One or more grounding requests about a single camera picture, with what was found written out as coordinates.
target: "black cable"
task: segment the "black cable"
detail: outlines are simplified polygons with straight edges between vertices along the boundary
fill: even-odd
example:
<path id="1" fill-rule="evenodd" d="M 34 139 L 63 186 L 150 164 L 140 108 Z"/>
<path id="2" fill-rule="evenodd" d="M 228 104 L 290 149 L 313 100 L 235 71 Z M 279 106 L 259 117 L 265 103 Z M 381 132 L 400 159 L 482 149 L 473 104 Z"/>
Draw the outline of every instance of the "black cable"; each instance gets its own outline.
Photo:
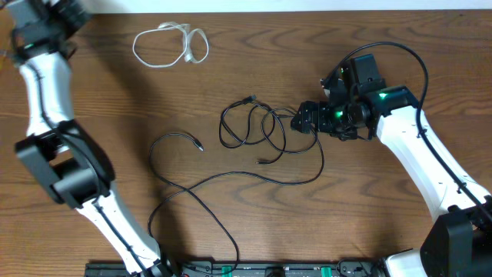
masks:
<path id="1" fill-rule="evenodd" d="M 286 109 L 286 108 L 276 108 L 276 109 L 271 109 L 269 106 L 265 105 L 265 104 L 261 104 L 259 102 L 253 102 L 254 101 L 254 96 L 250 96 L 242 101 L 239 101 L 239 102 L 235 102 L 233 103 L 232 105 L 230 105 L 229 107 L 227 107 L 222 113 L 221 113 L 221 124 L 220 124 L 220 127 L 219 127 L 219 140 L 221 141 L 221 144 L 227 148 L 230 148 L 230 149 L 233 149 L 233 148 L 237 148 L 239 146 L 242 146 L 242 145 L 256 145 L 260 142 L 263 142 L 263 141 L 268 141 L 272 147 L 276 150 L 278 150 L 279 152 L 281 152 L 281 154 L 283 153 L 288 153 L 288 154 L 300 154 L 300 153 L 303 153 L 303 152 L 306 152 L 307 150 L 311 149 L 313 147 L 314 144 L 318 144 L 319 146 L 319 149 L 320 149 L 320 153 L 321 153 L 321 167 L 320 167 L 320 171 L 316 174 L 315 177 L 313 177 L 312 179 L 308 179 L 308 180 L 305 180 L 305 181 L 299 181 L 299 182 L 282 182 L 282 181 L 278 181 L 278 180 L 274 180 L 274 179 L 270 179 L 268 177 L 264 177 L 262 175 L 259 175 L 259 174 L 256 174 L 256 173 L 252 173 L 252 172 L 240 172 L 240 171 L 235 171 L 235 172 L 224 172 L 224 173 L 220 173 L 220 174 L 217 174 L 217 175 L 213 175 L 213 176 L 210 176 L 206 179 L 203 179 L 201 180 L 200 182 L 196 183 L 195 185 L 191 186 L 190 188 L 186 188 L 184 186 L 181 186 L 181 185 L 178 185 L 174 182 L 171 182 L 170 180 L 166 179 L 164 176 L 160 175 L 157 170 L 155 169 L 154 167 L 154 164 L 152 162 L 152 153 L 155 149 L 155 146 L 161 142 L 164 138 L 167 138 L 167 137 L 170 137 L 170 136 L 181 136 L 183 138 L 186 138 L 188 140 L 190 140 L 191 142 L 193 142 L 193 144 L 199 148 L 200 150 L 203 151 L 203 146 L 201 145 L 201 143 L 196 139 L 196 138 L 192 138 L 190 135 L 185 135 L 185 134 L 181 134 L 181 133 L 169 133 L 169 134 L 166 134 L 166 135 L 163 135 L 161 136 L 160 138 L 158 138 L 154 143 L 152 143 L 150 149 L 149 149 L 149 153 L 148 153 L 148 163 L 149 163 L 149 166 L 150 166 L 150 169 L 152 171 L 152 173 L 158 178 L 160 179 L 161 181 L 163 181 L 164 183 L 168 184 L 168 185 L 172 185 L 176 188 L 179 188 L 181 191 L 179 192 L 176 192 L 175 194 L 167 197 L 166 199 L 164 199 L 161 203 L 159 203 L 155 209 L 152 211 L 152 213 L 150 214 L 149 218 L 148 218 L 148 223 L 147 223 L 147 230 L 148 230 L 148 234 L 151 236 L 151 237 L 154 237 L 152 235 L 152 230 L 151 230 L 151 226 L 152 226 L 152 222 L 154 220 L 154 217 L 155 215 L 157 214 L 157 211 L 167 202 L 169 202 L 171 199 L 173 199 L 175 196 L 177 195 L 180 195 L 181 193 L 183 192 L 187 192 L 189 195 L 191 195 L 211 216 L 212 218 L 215 220 L 215 222 L 221 227 L 221 229 L 224 231 L 224 233 L 226 234 L 226 236 L 231 240 L 233 246 L 234 246 L 234 249 L 236 251 L 236 260 L 235 260 L 235 263 L 234 263 L 234 266 L 232 267 L 232 269 L 229 271 L 229 272 L 223 272 L 221 274 L 217 274 L 219 276 L 222 276 L 222 275 L 225 275 L 225 274 L 228 274 L 228 273 L 231 273 L 233 272 L 237 267 L 238 267 L 238 264 L 239 264 L 239 247 L 238 247 L 238 244 L 236 243 L 236 241 L 234 240 L 234 238 L 231 236 L 231 234 L 229 233 L 229 231 L 222 225 L 222 223 L 218 220 L 218 218 L 215 216 L 215 214 L 207 207 L 207 205 L 205 203 L 203 203 L 199 197 L 196 196 L 196 194 L 194 194 L 191 190 L 198 187 L 199 185 L 202 185 L 212 179 L 216 179 L 216 178 L 219 178 L 219 177 L 223 177 L 223 176 L 226 176 L 226 175 L 247 175 L 247 176 L 250 176 L 250 177 L 255 177 L 255 178 L 258 178 L 260 180 L 263 180 L 263 181 L 266 181 L 266 182 L 271 182 L 271 183 L 274 183 L 274 184 L 278 184 L 278 185 L 302 185 L 302 184 L 306 184 L 306 183 L 309 183 L 309 182 L 313 182 L 314 180 L 316 180 L 317 178 L 319 178 L 319 176 L 321 175 L 321 173 L 323 172 L 323 168 L 324 168 L 324 153 L 323 153 L 323 148 L 321 146 L 321 143 L 319 142 L 318 138 L 317 138 L 317 133 L 312 129 L 311 130 L 311 133 L 312 135 L 314 136 L 314 143 L 313 145 L 309 146 L 307 149 L 305 150 L 301 150 L 301 151 L 286 151 L 285 150 L 285 146 L 286 146 L 286 137 L 285 137 L 285 130 L 284 130 L 284 126 L 281 122 L 281 119 L 282 118 L 291 118 L 294 116 L 294 112 L 289 110 L 289 109 Z M 239 105 L 245 105 L 245 104 L 252 104 L 254 105 L 254 107 L 251 109 L 251 111 L 249 112 L 249 115 L 248 115 L 248 131 L 247 131 L 247 135 L 246 135 L 246 138 L 245 139 L 240 139 L 230 128 L 229 126 L 227 125 L 227 123 L 225 122 L 224 120 L 224 117 L 225 117 L 225 114 L 231 109 L 231 108 L 235 108 Z M 265 109 L 267 110 L 267 114 L 263 117 L 263 120 L 261 121 L 261 132 L 264 136 L 263 139 L 260 139 L 256 142 L 247 142 L 248 140 L 248 137 L 249 137 L 249 132 L 250 132 L 250 129 L 251 129 L 251 114 L 252 114 L 252 111 L 255 109 L 255 108 L 262 108 L 262 109 Z M 290 115 L 277 115 L 276 114 L 276 111 L 284 111 L 284 112 L 289 112 Z M 282 149 L 278 148 L 276 145 L 273 144 L 273 142 L 271 142 L 271 140 L 269 139 L 269 136 L 271 135 L 271 133 L 274 131 L 274 127 L 272 127 L 272 130 L 266 134 L 266 132 L 264 131 L 264 122 L 265 122 L 265 119 L 269 116 L 269 115 L 272 115 L 273 118 L 274 118 L 274 122 L 276 121 L 280 127 L 281 127 L 281 131 L 282 131 L 282 135 L 284 137 L 284 145 L 282 147 Z M 239 145 L 228 145 L 226 142 L 224 142 L 224 140 L 222 139 L 221 137 L 221 129 L 224 128 L 228 133 L 229 135 L 231 135 L 237 142 L 239 142 Z M 205 274 L 205 275 L 213 275 L 211 274 L 210 272 L 204 272 L 204 271 L 201 271 L 201 270 L 197 270 L 197 269 L 194 269 L 192 268 L 191 266 L 185 266 L 187 267 L 187 269 L 190 269 L 191 271 L 194 271 L 194 272 L 198 272 L 198 273 L 201 273 L 201 274 Z"/>
<path id="2" fill-rule="evenodd" d="M 85 159 L 87 160 L 87 164 L 89 166 L 89 168 L 94 172 L 94 175 L 95 175 L 95 178 L 97 180 L 95 180 L 95 184 L 96 184 L 96 189 L 97 189 L 97 197 L 95 198 L 95 200 L 92 202 L 92 205 L 95 207 L 95 209 L 98 211 L 98 213 L 101 215 L 101 217 L 105 220 L 106 224 L 108 225 L 108 227 L 110 228 L 110 230 L 113 231 L 113 233 L 115 234 L 115 236 L 119 239 L 119 241 L 125 246 L 125 248 L 130 252 L 131 256 L 133 257 L 133 259 L 135 260 L 135 262 L 137 263 L 138 267 L 140 267 L 141 271 L 142 271 L 142 274 L 144 276 L 148 276 L 148 272 L 147 272 L 147 269 L 145 268 L 145 266 L 141 263 L 140 259 L 137 257 L 137 255 L 135 254 L 135 252 L 133 251 L 132 247 L 125 241 L 125 239 L 121 236 L 121 234 L 118 232 L 118 230 L 116 230 L 115 226 L 111 223 L 111 221 L 109 220 L 109 218 L 106 216 L 106 214 L 103 212 L 102 208 L 99 206 L 98 204 L 98 199 L 99 197 L 101 196 L 101 182 L 100 182 L 100 178 L 98 176 L 98 173 L 97 171 L 95 170 L 93 164 L 91 163 L 90 159 L 88 158 L 88 156 L 77 146 L 75 145 L 73 142 L 71 142 L 70 140 L 66 139 L 66 137 L 64 137 L 64 134 L 62 134 L 60 132 L 60 130 L 58 130 L 57 127 L 55 127 L 50 118 L 46 115 L 46 111 L 45 111 L 45 107 L 44 107 L 44 100 L 43 100 L 43 94 L 42 94 L 42 84 L 41 84 L 41 75 L 39 74 L 38 72 L 38 69 L 31 65 L 29 62 L 26 62 L 25 65 L 32 70 L 32 72 L 35 74 L 35 78 L 36 78 L 36 83 L 37 83 L 37 86 L 38 86 L 38 97 L 39 97 L 39 109 L 40 109 L 40 113 L 41 113 L 41 117 L 43 118 L 43 120 L 46 122 L 46 125 L 61 139 L 62 142 L 64 142 L 72 151 L 74 152 L 77 152 L 78 154 L 82 155 L 83 157 L 85 157 Z M 71 136 L 74 136 L 74 137 L 77 137 L 77 135 L 73 135 L 73 134 L 69 134 L 67 133 L 66 135 L 71 135 Z"/>
<path id="3" fill-rule="evenodd" d="M 482 213 L 485 214 L 487 219 L 492 223 L 492 215 L 484 208 L 482 203 L 473 195 L 469 189 L 467 189 L 467 183 L 462 182 L 456 174 L 454 174 L 453 170 L 446 164 L 446 162 L 441 158 L 439 153 L 437 153 L 436 149 L 432 146 L 431 142 L 429 141 L 429 138 L 425 135 L 425 129 L 422 128 L 422 122 L 421 122 L 421 113 L 422 113 L 422 106 L 424 105 L 424 100 L 425 96 L 427 94 L 427 87 L 429 86 L 429 73 L 427 71 L 427 67 L 425 66 L 424 60 L 411 48 L 408 48 L 406 45 L 402 45 L 400 43 L 396 42 L 374 42 L 370 43 L 367 45 L 363 45 L 352 52 L 350 52 L 348 55 L 345 56 L 344 59 L 342 59 L 340 62 L 338 62 L 337 66 L 333 69 L 333 71 L 327 76 L 327 78 L 323 81 L 323 86 L 326 84 L 330 84 L 331 80 L 335 76 L 335 73 L 337 70 L 341 67 L 341 65 L 346 62 L 353 54 L 360 52 L 366 48 L 374 47 L 374 46 L 379 46 L 379 45 L 390 45 L 394 47 L 401 48 L 407 52 L 409 52 L 412 56 L 415 57 L 415 59 L 418 61 L 418 63 L 421 65 L 422 71 L 424 72 L 424 87 L 422 88 L 422 96 L 421 100 L 418 103 L 417 106 L 417 111 L 415 115 L 415 121 L 417 122 L 417 130 L 418 130 L 418 135 L 424 140 L 425 145 L 429 148 L 429 151 L 434 155 L 436 160 L 440 163 L 440 165 L 443 167 L 443 169 L 447 172 L 447 174 L 453 179 L 454 182 L 458 185 L 458 192 L 463 191 L 465 195 L 479 208 L 479 210 L 482 211 Z"/>

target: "cable plug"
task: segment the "cable plug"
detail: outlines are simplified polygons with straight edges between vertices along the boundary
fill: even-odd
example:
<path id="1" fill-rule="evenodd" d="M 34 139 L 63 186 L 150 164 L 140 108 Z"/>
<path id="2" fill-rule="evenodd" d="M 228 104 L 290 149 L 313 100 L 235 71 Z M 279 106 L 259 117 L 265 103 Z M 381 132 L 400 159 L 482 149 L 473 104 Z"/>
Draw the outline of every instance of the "cable plug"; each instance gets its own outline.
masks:
<path id="1" fill-rule="evenodd" d="M 251 96 L 248 96 L 248 97 L 244 98 L 242 100 L 242 103 L 243 104 L 248 104 L 248 103 L 253 102 L 255 99 L 256 99 L 256 95 L 251 95 Z"/>
<path id="2" fill-rule="evenodd" d="M 203 148 L 203 145 L 201 144 L 200 141 L 198 141 L 197 139 L 193 140 L 193 144 L 194 146 L 196 146 L 198 149 L 200 149 L 200 151 L 204 151 L 205 149 Z"/>

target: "green connector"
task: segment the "green connector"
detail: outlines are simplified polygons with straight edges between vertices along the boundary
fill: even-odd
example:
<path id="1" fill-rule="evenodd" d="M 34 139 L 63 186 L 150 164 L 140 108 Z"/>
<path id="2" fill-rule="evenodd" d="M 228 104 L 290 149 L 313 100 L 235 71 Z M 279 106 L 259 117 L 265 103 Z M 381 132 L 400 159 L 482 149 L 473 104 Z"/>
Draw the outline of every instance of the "green connector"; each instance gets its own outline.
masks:
<path id="1" fill-rule="evenodd" d="M 232 270 L 232 266 L 222 266 L 222 277 L 232 277 L 231 270 Z"/>
<path id="2" fill-rule="evenodd" d="M 332 277 L 331 268 L 323 267 L 321 268 L 321 277 Z"/>

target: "wooden table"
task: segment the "wooden table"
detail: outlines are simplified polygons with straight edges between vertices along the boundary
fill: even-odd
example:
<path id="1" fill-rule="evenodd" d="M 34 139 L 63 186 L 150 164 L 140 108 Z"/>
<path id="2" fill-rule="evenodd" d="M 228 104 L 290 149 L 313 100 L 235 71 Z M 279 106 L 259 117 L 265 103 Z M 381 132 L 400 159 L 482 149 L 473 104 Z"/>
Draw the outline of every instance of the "wooden table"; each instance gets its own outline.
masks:
<path id="1" fill-rule="evenodd" d="M 11 27 L 3 11 L 2 45 Z M 210 56 L 200 65 L 179 62 L 152 69 L 131 52 L 135 35 L 161 22 L 203 28 Z M 146 36 L 138 51 L 170 62 L 181 33 Z M 492 12 L 302 12 L 264 14 L 97 15 L 75 37 L 70 60 L 77 119 L 108 153 L 121 196 L 142 225 L 160 199 L 174 192 L 150 173 L 149 145 L 166 132 L 186 131 L 199 152 L 170 138 L 155 162 L 172 180 L 192 185 L 219 172 L 247 170 L 301 180 L 320 165 L 315 149 L 273 165 L 255 165 L 276 152 L 266 143 L 235 150 L 218 141 L 219 115 L 255 94 L 272 107 L 297 109 L 324 98 L 319 79 L 352 49 L 376 41 L 402 42 L 427 63 L 430 87 L 424 110 L 457 161 L 492 190 Z M 199 38 L 194 40 L 203 53 Z M 389 85 L 407 85 L 420 97 L 422 72 L 397 48 L 371 49 Z M 8 62 L 0 71 L 0 275 L 81 276 L 89 261 L 119 257 L 99 231 L 66 205 L 56 205 L 15 157 L 25 137 L 25 85 Z M 248 109 L 228 121 L 244 135 Z M 255 114 L 252 138 L 260 138 Z M 288 131 L 293 149 L 309 135 Z M 216 179 L 196 190 L 237 240 L 244 261 L 327 261 L 379 257 L 419 247 L 432 226 L 419 191 L 398 160 L 377 140 L 340 142 L 320 136 L 322 176 L 284 188 L 244 176 Z M 234 248 L 213 219 L 188 195 L 158 214 L 154 233 L 179 258 L 233 260 Z"/>

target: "wire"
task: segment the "wire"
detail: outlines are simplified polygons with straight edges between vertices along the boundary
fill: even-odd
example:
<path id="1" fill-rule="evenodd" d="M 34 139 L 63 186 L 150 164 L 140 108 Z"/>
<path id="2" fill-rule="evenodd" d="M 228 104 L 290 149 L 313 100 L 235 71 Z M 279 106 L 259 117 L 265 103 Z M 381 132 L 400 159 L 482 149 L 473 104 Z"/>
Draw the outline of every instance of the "wire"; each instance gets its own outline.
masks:
<path id="1" fill-rule="evenodd" d="M 179 30 L 183 33 L 183 52 L 175 59 L 174 62 L 169 63 L 169 64 L 165 64 L 165 65 L 153 65 L 153 64 L 150 64 L 150 63 L 144 61 L 144 59 L 141 58 L 137 54 L 137 52 L 135 51 L 135 45 L 137 44 L 137 40 L 141 35 L 147 34 L 150 32 L 160 32 L 160 31 L 170 31 L 170 30 Z M 207 52 L 205 53 L 205 56 L 199 61 L 196 58 L 194 58 L 193 52 L 191 51 L 191 40 L 193 39 L 193 35 L 195 33 L 198 33 L 199 35 L 201 35 L 201 37 L 203 38 L 203 40 L 205 42 L 205 45 L 207 46 Z M 138 35 L 136 35 L 135 40 L 133 41 L 133 46 L 131 49 L 133 50 L 133 54 L 135 55 L 137 60 L 139 60 L 145 66 L 148 66 L 150 68 L 167 68 L 167 67 L 171 67 L 171 66 L 175 65 L 176 62 L 178 62 L 179 59 L 183 56 L 184 56 L 184 60 L 186 62 L 193 62 L 195 64 L 203 62 L 208 56 L 209 45 L 208 45 L 207 36 L 205 35 L 205 33 L 203 32 L 202 29 L 196 28 L 190 32 L 190 25 L 189 24 L 178 24 L 176 22 L 165 22 L 165 23 L 161 23 L 156 29 L 143 31 L 143 32 L 139 33 Z"/>
<path id="2" fill-rule="evenodd" d="M 163 139 L 167 138 L 167 137 L 170 137 L 170 136 L 180 136 L 180 137 L 183 137 L 183 138 L 186 138 L 188 140 L 190 140 L 191 142 L 193 142 L 194 146 L 197 147 L 198 149 L 202 150 L 203 151 L 203 146 L 202 144 L 196 139 L 196 138 L 193 138 L 191 137 L 190 135 L 185 135 L 185 134 L 181 134 L 181 133 L 168 133 L 166 135 L 163 135 L 161 136 L 160 138 L 158 138 L 157 140 L 155 140 L 154 143 L 152 143 L 150 149 L 149 149 L 149 152 L 148 152 L 148 164 L 150 166 L 150 169 L 152 171 L 152 173 L 158 178 L 160 179 L 161 181 L 163 181 L 164 183 L 168 184 L 168 185 L 171 185 L 171 186 L 174 186 L 176 188 L 179 188 L 181 191 L 179 192 L 176 192 L 175 194 L 167 197 L 166 199 L 164 199 L 161 203 L 159 203 L 155 209 L 152 211 L 152 213 L 149 215 L 148 217 L 148 222 L 147 222 L 147 230 L 148 230 L 148 234 L 154 238 L 153 234 L 152 234 L 152 230 L 151 230 L 151 227 L 152 227 L 152 222 L 154 220 L 154 217 L 155 215 L 157 214 L 158 210 L 165 204 L 165 203 L 168 203 L 169 201 L 171 201 L 171 199 L 173 199 L 175 196 L 178 196 L 180 195 L 181 193 L 184 193 L 184 192 L 187 192 L 189 195 L 191 195 L 204 209 L 205 211 L 207 211 L 211 217 L 215 220 L 215 222 L 221 227 L 221 229 L 224 231 L 224 233 L 226 234 L 226 236 L 231 240 L 232 242 L 232 245 L 234 246 L 234 249 L 236 251 L 236 260 L 234 262 L 234 266 L 232 267 L 232 269 L 229 271 L 229 272 L 222 272 L 221 274 L 217 274 L 217 276 L 222 276 L 222 275 L 227 275 L 231 272 L 233 272 L 237 267 L 238 267 L 238 264 L 239 264 L 239 247 L 238 247 L 238 244 L 236 243 L 236 241 L 234 240 L 234 238 L 232 237 L 232 235 L 229 233 L 229 231 L 224 227 L 224 225 L 222 225 L 222 223 L 220 222 L 220 220 L 215 216 L 215 214 L 207 207 L 207 205 L 205 203 L 203 203 L 199 197 L 196 196 L 196 194 L 194 194 L 191 190 L 198 187 L 199 185 L 202 185 L 212 179 L 216 179 L 216 178 L 219 178 L 219 177 L 223 177 L 223 176 L 227 176 L 227 175 L 247 175 L 247 176 L 250 176 L 250 177 L 255 177 L 257 179 L 260 179 L 260 180 L 263 180 L 263 181 L 266 181 L 266 182 L 271 182 L 271 183 L 274 183 L 274 184 L 278 184 L 278 185 L 303 185 L 303 184 L 307 184 L 309 182 L 313 182 L 314 180 L 318 179 L 319 176 L 321 175 L 321 173 L 323 172 L 323 168 L 324 168 L 324 153 L 323 153 L 323 148 L 321 146 L 321 143 L 319 141 L 319 139 L 317 138 L 317 133 L 312 129 L 311 130 L 311 134 L 314 136 L 314 143 L 313 145 L 309 146 L 307 149 L 305 150 L 301 150 L 301 151 L 286 151 L 285 150 L 285 146 L 286 146 L 286 137 L 285 137 L 285 130 L 284 130 L 284 127 L 282 125 L 282 122 L 281 122 L 281 119 L 282 118 L 291 118 L 294 116 L 294 112 L 289 110 L 289 109 L 286 109 L 286 108 L 276 108 L 276 109 L 271 109 L 268 105 L 265 105 L 265 104 L 261 104 L 259 102 L 253 102 L 254 101 L 254 96 L 250 96 L 248 98 L 245 98 L 244 100 L 241 100 L 239 102 L 235 102 L 231 105 L 229 105 L 222 113 L 221 113 L 221 123 L 220 123 L 220 126 L 219 126 L 219 140 L 221 141 L 221 144 L 224 146 L 224 147 L 227 147 L 227 148 L 230 148 L 230 149 L 234 149 L 234 148 L 237 148 L 241 145 L 256 145 L 260 142 L 263 142 L 263 141 L 268 141 L 272 147 L 274 149 L 276 149 L 277 151 L 281 152 L 281 154 L 283 153 L 288 153 L 288 154 L 300 154 L 300 153 L 303 153 L 303 152 L 306 152 L 307 150 L 311 149 L 312 146 L 314 144 L 317 143 L 317 145 L 319 146 L 319 149 L 320 149 L 320 153 L 321 153 L 321 167 L 320 167 L 320 170 L 319 172 L 316 174 L 315 177 L 311 178 L 311 179 L 308 179 L 308 180 L 305 180 L 305 181 L 299 181 L 299 182 L 283 182 L 283 181 L 278 181 L 278 180 L 274 180 L 274 179 L 270 179 L 268 177 L 264 177 L 262 175 L 259 175 L 259 174 L 256 174 L 256 173 L 252 173 L 252 172 L 242 172 L 242 171 L 234 171 L 234 172 L 224 172 L 224 173 L 220 173 L 220 174 L 217 174 L 217 175 L 213 175 L 213 176 L 210 176 L 206 179 L 203 179 L 201 180 L 200 182 L 196 183 L 195 185 L 189 187 L 189 188 L 186 188 L 182 185 L 178 185 L 168 179 L 166 179 L 164 176 L 160 175 L 155 166 L 154 166 L 154 163 L 152 162 L 152 154 L 154 152 L 154 149 L 155 149 L 155 146 L 161 142 Z M 246 104 L 252 104 L 254 105 L 254 107 L 251 109 L 251 111 L 249 112 L 249 115 L 248 115 L 248 131 L 247 131 L 247 135 L 245 137 L 245 139 L 240 139 L 238 138 L 238 136 L 229 128 L 229 126 L 227 125 L 227 123 L 225 122 L 224 120 L 224 117 L 225 117 L 225 114 L 231 109 L 231 108 L 235 108 L 239 105 L 246 105 Z M 268 112 L 265 114 L 265 116 L 263 117 L 263 120 L 261 121 L 261 132 L 264 136 L 263 139 L 260 139 L 256 142 L 247 142 L 248 140 L 248 137 L 249 137 L 249 133 L 250 133 L 250 130 L 251 130 L 251 115 L 252 115 L 252 112 L 253 110 L 255 110 L 256 108 L 262 108 L 262 109 L 265 109 L 267 110 Z M 277 115 L 277 111 L 283 111 L 283 112 L 288 112 L 290 113 L 290 115 Z M 264 131 L 264 122 L 265 122 L 265 119 L 269 116 L 269 115 L 272 115 L 273 118 L 275 119 L 274 122 L 276 121 L 280 127 L 281 127 L 281 131 L 282 131 L 282 135 L 283 135 L 283 138 L 284 138 L 284 144 L 283 144 L 283 147 L 282 149 L 278 148 L 275 144 L 273 144 L 273 142 L 271 142 L 271 140 L 269 139 L 269 136 L 271 135 L 271 133 L 274 131 L 274 127 L 272 127 L 272 130 L 266 134 L 265 131 Z M 222 139 L 221 137 L 221 129 L 224 128 L 237 142 L 239 142 L 239 145 L 228 145 L 226 142 L 224 142 L 224 140 Z M 201 273 L 201 274 L 204 274 L 204 275 L 215 275 L 215 274 L 211 274 L 210 272 L 204 272 L 204 271 L 201 271 L 201 270 L 197 270 L 196 268 L 192 268 L 191 266 L 189 265 L 185 265 L 185 267 L 187 269 L 190 269 L 191 271 L 194 271 L 194 272 L 198 272 L 198 273 Z"/>
<path id="3" fill-rule="evenodd" d="M 422 113 L 422 106 L 424 105 L 425 96 L 427 95 L 427 87 L 429 86 L 429 73 L 427 71 L 427 67 L 425 66 L 424 60 L 422 60 L 422 58 L 414 50 L 407 47 L 406 45 L 402 45 L 402 44 L 396 43 L 396 42 L 374 42 L 374 43 L 370 43 L 367 45 L 363 45 L 363 46 L 353 50 L 352 52 L 350 52 L 348 55 L 345 56 L 345 58 L 343 58 L 340 62 L 338 62 L 337 66 L 331 71 L 330 74 L 328 74 L 327 78 L 323 81 L 323 84 L 322 84 L 323 87 L 325 87 L 326 84 L 331 83 L 331 80 L 335 76 L 335 73 L 337 72 L 337 70 L 353 54 L 360 52 L 366 48 L 379 46 L 379 45 L 390 45 L 390 46 L 401 48 L 401 49 L 409 52 L 412 56 L 414 56 L 415 59 L 418 61 L 418 63 L 421 65 L 422 71 L 424 72 L 424 87 L 422 88 L 421 100 L 418 103 L 417 111 L 416 111 L 416 115 L 415 115 L 415 121 L 417 122 L 418 135 L 424 140 L 424 143 L 429 148 L 429 151 L 432 153 L 432 155 L 434 155 L 436 160 L 440 163 L 440 165 L 447 172 L 447 174 L 453 179 L 454 182 L 456 182 L 456 184 L 458 186 L 458 192 L 463 191 L 464 194 L 479 208 L 479 210 L 481 210 L 482 213 L 485 214 L 485 216 L 490 221 L 490 223 L 492 223 L 492 215 L 484 208 L 482 203 L 475 197 L 475 195 L 473 195 L 470 192 L 470 190 L 467 189 L 467 183 L 462 182 L 458 178 L 458 176 L 456 174 L 454 174 L 453 170 L 441 158 L 439 153 L 437 153 L 436 149 L 432 146 L 431 142 L 429 141 L 429 138 L 425 135 L 426 130 L 424 128 L 422 128 L 421 113 Z"/>
<path id="4" fill-rule="evenodd" d="M 44 107 L 44 102 L 43 102 L 43 94 L 42 94 L 42 84 L 41 84 L 41 75 L 39 74 L 38 72 L 38 69 L 30 64 L 29 62 L 26 62 L 25 65 L 32 70 L 32 72 L 35 74 L 35 78 L 36 78 L 36 83 L 37 83 L 37 86 L 38 86 L 38 97 L 39 97 L 39 108 L 40 108 L 40 111 L 41 111 L 41 117 L 43 118 L 43 120 L 46 122 L 46 125 L 48 125 L 48 127 L 61 139 L 62 142 L 64 142 L 72 151 L 74 152 L 78 152 L 80 155 L 82 155 L 83 157 L 85 157 L 85 159 L 87 160 L 87 164 L 89 166 L 89 168 L 94 172 L 94 175 L 95 175 L 95 184 L 96 184 L 96 189 L 97 189 L 97 197 L 95 198 L 95 200 L 92 202 L 92 205 L 95 207 L 96 211 L 101 215 L 101 217 L 105 220 L 106 224 L 108 225 L 108 227 L 110 228 L 110 230 L 113 231 L 113 233 L 115 234 L 115 236 L 119 239 L 119 241 L 125 246 L 125 248 L 130 252 L 131 256 L 133 257 L 133 259 L 135 260 L 135 262 L 137 263 L 138 267 L 140 267 L 141 271 L 142 271 L 142 274 L 144 276 L 148 276 L 148 272 L 147 272 L 147 269 L 145 268 L 145 266 L 141 263 L 140 259 L 137 257 L 137 255 L 135 254 L 135 252 L 133 251 L 132 247 L 125 241 L 125 239 L 121 236 L 121 234 L 118 232 L 118 230 L 116 230 L 115 226 L 111 223 L 111 221 L 109 220 L 109 218 L 106 216 L 106 214 L 103 212 L 102 208 L 99 206 L 98 204 L 98 200 L 99 200 L 99 197 L 101 196 L 101 180 L 100 178 L 98 177 L 98 173 L 97 171 L 95 170 L 93 164 L 91 163 L 90 159 L 88 158 L 88 156 L 77 146 L 75 145 L 73 142 L 71 142 L 70 140 L 66 139 L 66 137 L 64 137 L 64 134 L 62 134 L 60 132 L 60 130 L 58 130 L 57 127 L 55 127 L 50 118 L 46 115 L 46 111 L 45 111 L 45 107 Z"/>

